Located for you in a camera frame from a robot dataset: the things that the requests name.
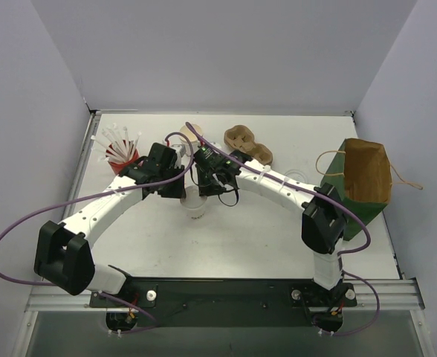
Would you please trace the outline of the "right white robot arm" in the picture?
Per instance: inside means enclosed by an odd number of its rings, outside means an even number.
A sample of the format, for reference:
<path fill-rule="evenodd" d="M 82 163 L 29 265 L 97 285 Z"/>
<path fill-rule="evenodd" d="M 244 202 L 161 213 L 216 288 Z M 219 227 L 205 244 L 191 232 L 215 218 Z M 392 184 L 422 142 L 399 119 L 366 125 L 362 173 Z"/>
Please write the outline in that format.
<path fill-rule="evenodd" d="M 193 154 L 200 196 L 220 196 L 242 191 L 255 193 L 301 216 L 301 238 L 314 252 L 313 281 L 331 290 L 343 278 L 342 247 L 347 218 L 331 184 L 303 184 L 260 164 L 251 156 L 233 151 L 221 155 L 201 145 Z"/>

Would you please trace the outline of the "white paper coffee cup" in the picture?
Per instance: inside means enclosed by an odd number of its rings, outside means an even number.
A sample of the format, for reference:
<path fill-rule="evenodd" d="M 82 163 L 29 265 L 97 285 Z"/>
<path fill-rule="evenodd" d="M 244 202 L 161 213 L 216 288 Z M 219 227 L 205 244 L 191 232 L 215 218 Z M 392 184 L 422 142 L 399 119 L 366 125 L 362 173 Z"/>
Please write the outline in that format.
<path fill-rule="evenodd" d="M 186 210 L 191 219 L 200 219 L 205 213 L 207 198 L 199 194 L 196 186 L 185 188 L 185 196 L 180 199 L 182 207 Z"/>

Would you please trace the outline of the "clear plastic cup lid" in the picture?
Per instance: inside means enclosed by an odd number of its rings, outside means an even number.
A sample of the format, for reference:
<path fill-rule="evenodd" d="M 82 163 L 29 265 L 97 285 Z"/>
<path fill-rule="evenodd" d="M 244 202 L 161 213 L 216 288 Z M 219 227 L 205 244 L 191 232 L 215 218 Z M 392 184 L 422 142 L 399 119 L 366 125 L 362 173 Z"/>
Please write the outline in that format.
<path fill-rule="evenodd" d="M 307 175 L 298 169 L 290 169 L 286 171 L 285 176 L 289 177 L 294 181 L 298 181 L 299 183 L 305 183 L 305 184 L 308 183 Z"/>

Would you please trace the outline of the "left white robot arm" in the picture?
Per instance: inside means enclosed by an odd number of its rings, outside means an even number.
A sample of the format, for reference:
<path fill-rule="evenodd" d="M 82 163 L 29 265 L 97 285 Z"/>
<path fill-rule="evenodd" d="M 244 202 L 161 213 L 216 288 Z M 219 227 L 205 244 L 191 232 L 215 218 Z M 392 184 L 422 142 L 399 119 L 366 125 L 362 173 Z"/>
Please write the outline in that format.
<path fill-rule="evenodd" d="M 106 292 L 117 306 L 129 303 L 130 276 L 114 266 L 95 263 L 91 249 L 100 236 L 129 208 L 157 193 L 168 199 L 185 196 L 182 156 L 154 143 L 147 156 L 133 161 L 95 199 L 60 223 L 46 222 L 39 231 L 34 271 L 70 295 Z"/>

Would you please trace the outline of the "brown pulp cup carrier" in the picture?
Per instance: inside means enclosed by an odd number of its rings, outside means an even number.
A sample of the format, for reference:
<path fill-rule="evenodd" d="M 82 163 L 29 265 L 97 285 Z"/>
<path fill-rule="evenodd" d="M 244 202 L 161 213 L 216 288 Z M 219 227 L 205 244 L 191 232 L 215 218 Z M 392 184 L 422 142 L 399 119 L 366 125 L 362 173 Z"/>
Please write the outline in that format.
<path fill-rule="evenodd" d="M 231 149 L 237 149 L 263 165 L 271 165 L 273 153 L 261 143 L 255 141 L 253 132 L 244 125 L 235 125 L 224 132 L 224 142 Z"/>

